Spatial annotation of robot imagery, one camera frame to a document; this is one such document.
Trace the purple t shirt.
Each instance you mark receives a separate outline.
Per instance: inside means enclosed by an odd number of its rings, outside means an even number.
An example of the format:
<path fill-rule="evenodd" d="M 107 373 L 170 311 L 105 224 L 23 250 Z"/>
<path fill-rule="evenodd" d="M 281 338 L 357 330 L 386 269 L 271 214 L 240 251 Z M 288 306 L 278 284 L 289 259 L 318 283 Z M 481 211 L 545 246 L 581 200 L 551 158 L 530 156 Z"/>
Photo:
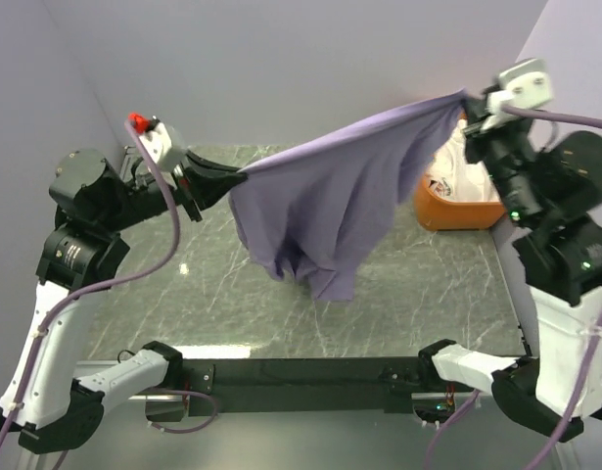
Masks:
<path fill-rule="evenodd" d="M 381 112 L 244 167 L 229 206 L 252 261 L 350 301 L 355 274 L 394 225 L 462 113 L 463 90 Z"/>

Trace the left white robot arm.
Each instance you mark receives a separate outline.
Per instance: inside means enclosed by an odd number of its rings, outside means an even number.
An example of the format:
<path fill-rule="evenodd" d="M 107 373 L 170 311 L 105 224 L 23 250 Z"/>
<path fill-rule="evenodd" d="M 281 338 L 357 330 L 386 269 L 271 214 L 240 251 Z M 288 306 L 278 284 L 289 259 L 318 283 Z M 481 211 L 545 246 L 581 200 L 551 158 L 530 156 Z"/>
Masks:
<path fill-rule="evenodd" d="M 182 354 L 160 342 L 101 373 L 79 378 L 74 371 L 92 316 L 128 253 L 121 232 L 175 207 L 199 220 L 245 179 L 238 168 L 191 151 L 180 154 L 167 191 L 152 175 L 122 179 L 93 149 L 59 162 L 49 188 L 55 228 L 36 269 L 36 302 L 21 359 L 0 398 L 1 435 L 16 433 L 22 448 L 39 455 L 74 450 L 131 397 L 185 387 Z"/>

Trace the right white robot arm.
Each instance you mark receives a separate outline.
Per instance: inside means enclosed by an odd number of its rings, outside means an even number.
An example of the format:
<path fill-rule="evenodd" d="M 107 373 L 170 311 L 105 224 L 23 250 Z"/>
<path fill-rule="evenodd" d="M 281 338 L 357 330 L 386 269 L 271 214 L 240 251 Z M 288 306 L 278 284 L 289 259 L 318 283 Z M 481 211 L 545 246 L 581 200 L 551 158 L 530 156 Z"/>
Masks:
<path fill-rule="evenodd" d="M 602 305 L 602 136 L 593 121 L 549 149 L 529 140 L 520 117 L 485 129 L 482 99 L 464 102 L 466 158 L 485 166 L 511 221 L 524 230 L 513 246 L 536 305 L 537 356 L 501 357 L 441 340 L 418 355 L 420 385 L 449 383 L 491 395 L 512 421 L 567 442 L 587 417 L 602 420 L 602 362 L 582 359 Z"/>

